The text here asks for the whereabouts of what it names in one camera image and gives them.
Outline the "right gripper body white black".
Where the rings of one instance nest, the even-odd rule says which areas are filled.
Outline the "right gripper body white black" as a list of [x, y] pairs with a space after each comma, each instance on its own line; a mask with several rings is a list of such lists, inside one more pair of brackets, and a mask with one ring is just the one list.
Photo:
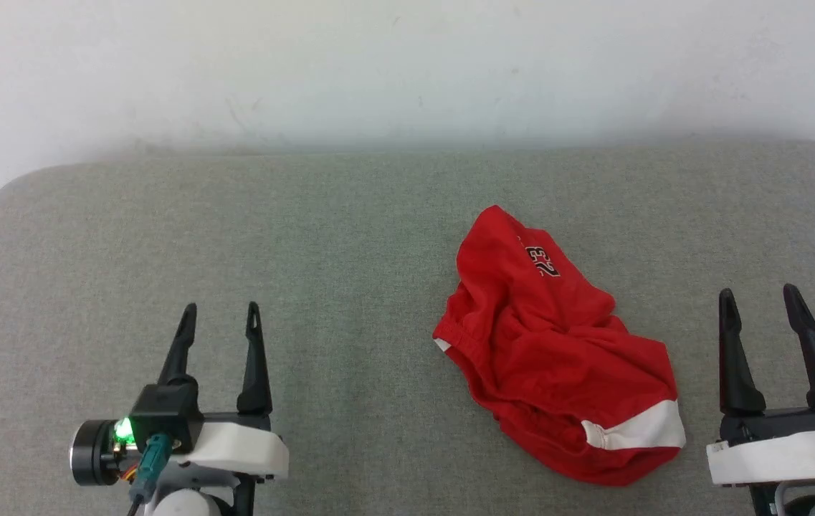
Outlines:
[[716, 486], [815, 484], [815, 408], [766, 409], [753, 384], [720, 389], [720, 438], [706, 450]]

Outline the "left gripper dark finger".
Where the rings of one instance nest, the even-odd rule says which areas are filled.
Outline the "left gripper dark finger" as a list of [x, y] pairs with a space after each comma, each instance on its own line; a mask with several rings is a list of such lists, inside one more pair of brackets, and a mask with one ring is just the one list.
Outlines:
[[270, 415], [273, 409], [272, 389], [267, 372], [265, 340], [257, 302], [249, 302], [244, 334], [249, 343], [249, 350], [244, 363], [242, 389], [237, 396], [237, 411], [238, 414], [244, 415]]
[[194, 344], [196, 334], [196, 320], [197, 304], [190, 303], [184, 308], [171, 346], [169, 346], [166, 359], [159, 373], [159, 385], [169, 386], [196, 383], [196, 380], [187, 373], [189, 352], [192, 344]]

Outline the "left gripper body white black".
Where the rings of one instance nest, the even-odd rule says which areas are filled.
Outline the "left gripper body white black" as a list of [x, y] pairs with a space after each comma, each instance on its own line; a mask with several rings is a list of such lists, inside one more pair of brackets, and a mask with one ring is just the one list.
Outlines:
[[272, 432], [270, 415], [202, 414], [195, 384], [148, 384], [122, 419], [89, 419], [70, 444], [69, 466], [80, 486], [148, 482], [158, 489], [236, 486], [286, 478], [289, 451]]

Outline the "red shorts with white trim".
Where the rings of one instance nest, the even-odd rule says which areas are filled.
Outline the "red shorts with white trim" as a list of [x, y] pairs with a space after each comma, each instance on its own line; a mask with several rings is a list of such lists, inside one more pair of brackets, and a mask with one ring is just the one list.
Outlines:
[[526, 453], [562, 476], [617, 487], [685, 447], [666, 345], [630, 333], [616, 300], [548, 232], [489, 206], [456, 265], [433, 340]]

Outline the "grey fabric sofa cushion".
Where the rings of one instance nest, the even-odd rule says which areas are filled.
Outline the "grey fabric sofa cushion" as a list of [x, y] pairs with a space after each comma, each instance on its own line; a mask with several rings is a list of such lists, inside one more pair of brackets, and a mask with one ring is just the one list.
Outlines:
[[[472, 222], [545, 229], [628, 329], [662, 340], [687, 446], [632, 487], [559, 476], [512, 443], [437, 349]], [[245, 156], [82, 164], [0, 189], [0, 516], [125, 516], [123, 484], [78, 487], [70, 443], [157, 379], [199, 307], [189, 372], [232, 411], [247, 306], [264, 320], [272, 425], [290, 477], [274, 516], [739, 516], [710, 483], [718, 293], [758, 387], [798, 407], [783, 306], [815, 317], [815, 143], [682, 143], [423, 156]]]

